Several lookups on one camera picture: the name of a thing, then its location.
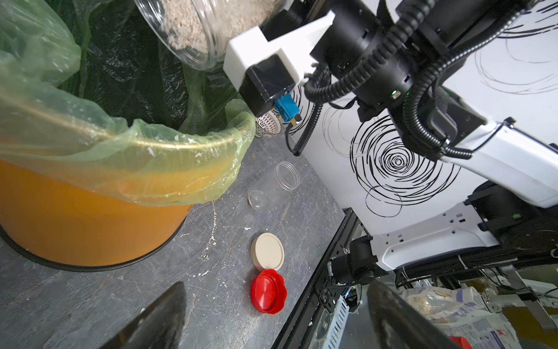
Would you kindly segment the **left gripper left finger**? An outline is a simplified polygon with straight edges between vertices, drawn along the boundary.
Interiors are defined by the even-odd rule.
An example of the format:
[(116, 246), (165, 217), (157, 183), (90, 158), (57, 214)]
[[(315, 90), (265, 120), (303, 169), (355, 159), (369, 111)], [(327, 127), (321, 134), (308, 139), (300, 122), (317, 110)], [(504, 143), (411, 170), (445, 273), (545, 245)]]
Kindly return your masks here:
[(185, 285), (177, 282), (102, 347), (178, 348), (185, 325), (185, 310)]

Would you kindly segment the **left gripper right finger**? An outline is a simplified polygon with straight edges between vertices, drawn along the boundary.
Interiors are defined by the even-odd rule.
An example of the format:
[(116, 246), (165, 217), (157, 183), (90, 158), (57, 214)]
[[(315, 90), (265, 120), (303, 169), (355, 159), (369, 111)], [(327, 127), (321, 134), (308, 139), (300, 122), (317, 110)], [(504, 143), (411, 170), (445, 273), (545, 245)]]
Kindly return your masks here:
[(380, 348), (457, 348), (447, 335), (378, 279), (367, 291), (368, 307)]

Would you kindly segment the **red jar lid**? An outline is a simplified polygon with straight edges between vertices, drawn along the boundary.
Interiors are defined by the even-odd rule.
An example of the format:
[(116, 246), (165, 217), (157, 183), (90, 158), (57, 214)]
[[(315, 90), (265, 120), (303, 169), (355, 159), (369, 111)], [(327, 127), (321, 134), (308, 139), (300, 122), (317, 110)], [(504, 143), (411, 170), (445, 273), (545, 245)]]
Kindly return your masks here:
[(285, 280), (276, 270), (263, 270), (251, 284), (251, 303), (261, 314), (279, 314), (287, 297)]

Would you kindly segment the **cream jar lid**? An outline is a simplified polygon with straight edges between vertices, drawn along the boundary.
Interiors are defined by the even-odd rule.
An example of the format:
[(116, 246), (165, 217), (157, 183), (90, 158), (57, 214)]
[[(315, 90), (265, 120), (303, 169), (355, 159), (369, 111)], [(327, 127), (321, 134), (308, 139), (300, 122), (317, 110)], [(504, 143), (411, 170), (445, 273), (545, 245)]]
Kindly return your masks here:
[(258, 271), (280, 270), (285, 260), (283, 244), (272, 233), (260, 234), (251, 243), (251, 261)]

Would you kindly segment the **yellow trash bin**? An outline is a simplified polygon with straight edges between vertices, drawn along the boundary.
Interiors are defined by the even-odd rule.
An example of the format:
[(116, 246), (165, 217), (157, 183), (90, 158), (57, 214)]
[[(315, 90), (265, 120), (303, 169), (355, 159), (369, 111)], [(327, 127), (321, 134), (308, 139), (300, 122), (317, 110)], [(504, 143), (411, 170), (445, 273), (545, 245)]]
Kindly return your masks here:
[(131, 204), (1, 162), (1, 239), (43, 266), (130, 266), (170, 243), (190, 210)]

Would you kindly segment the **cream lid oatmeal jar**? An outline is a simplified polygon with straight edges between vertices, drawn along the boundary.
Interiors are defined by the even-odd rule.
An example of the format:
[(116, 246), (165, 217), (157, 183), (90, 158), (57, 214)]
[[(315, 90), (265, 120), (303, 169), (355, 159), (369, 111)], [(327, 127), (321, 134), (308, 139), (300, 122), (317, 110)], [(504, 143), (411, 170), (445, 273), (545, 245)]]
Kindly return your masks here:
[(214, 67), (228, 42), (269, 22), (291, 1), (135, 0), (160, 42), (182, 63), (197, 70)]

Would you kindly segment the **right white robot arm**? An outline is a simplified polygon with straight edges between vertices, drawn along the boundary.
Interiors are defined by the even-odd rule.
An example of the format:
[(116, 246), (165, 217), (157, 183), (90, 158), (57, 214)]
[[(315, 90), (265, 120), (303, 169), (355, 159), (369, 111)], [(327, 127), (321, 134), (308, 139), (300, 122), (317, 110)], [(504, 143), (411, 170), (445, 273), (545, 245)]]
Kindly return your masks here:
[(305, 94), (312, 116), (293, 148), (301, 154), (324, 105), (353, 95), (361, 122), (388, 111), (405, 148), (427, 161), (468, 169), (485, 182), (463, 202), (387, 234), (386, 247), (360, 238), (329, 264), (340, 283), (376, 276), (389, 259), (402, 267), (432, 259), (428, 239), (443, 252), (477, 250), (496, 260), (557, 248), (557, 147), (480, 115), (443, 82), (473, 53), (501, 36), (534, 1), (404, 1), (399, 18), (373, 14), (361, 1), (331, 5), (335, 18), (313, 46), (314, 72)]

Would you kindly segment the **white round sink strainer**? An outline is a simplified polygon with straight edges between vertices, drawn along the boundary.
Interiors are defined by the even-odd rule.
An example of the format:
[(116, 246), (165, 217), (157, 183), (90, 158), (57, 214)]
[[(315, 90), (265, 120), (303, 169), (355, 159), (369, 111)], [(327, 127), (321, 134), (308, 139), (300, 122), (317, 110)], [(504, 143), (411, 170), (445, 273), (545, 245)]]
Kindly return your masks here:
[(257, 138), (271, 138), (280, 135), (281, 130), (281, 123), (274, 109), (256, 118)]

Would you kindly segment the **green plastic bin liner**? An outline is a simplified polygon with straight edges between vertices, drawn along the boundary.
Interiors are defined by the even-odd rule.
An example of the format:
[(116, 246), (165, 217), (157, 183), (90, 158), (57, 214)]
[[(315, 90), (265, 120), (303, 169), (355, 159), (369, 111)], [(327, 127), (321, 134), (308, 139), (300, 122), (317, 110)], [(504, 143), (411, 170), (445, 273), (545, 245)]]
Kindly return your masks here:
[(223, 70), (182, 64), (133, 1), (1, 3), (2, 160), (133, 204), (203, 204), (254, 135)]

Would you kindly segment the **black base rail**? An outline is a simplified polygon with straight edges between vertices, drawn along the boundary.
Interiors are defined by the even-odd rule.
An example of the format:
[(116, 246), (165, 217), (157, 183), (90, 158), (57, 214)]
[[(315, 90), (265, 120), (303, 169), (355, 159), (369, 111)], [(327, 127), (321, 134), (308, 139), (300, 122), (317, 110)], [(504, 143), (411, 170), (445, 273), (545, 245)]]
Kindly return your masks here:
[(328, 273), (328, 263), (349, 252), (350, 242), (360, 225), (352, 209), (345, 209), (344, 214), (337, 232), (276, 337), (273, 348), (310, 348), (316, 333), (327, 334), (335, 302), (343, 290), (342, 287), (334, 286), (335, 281)]

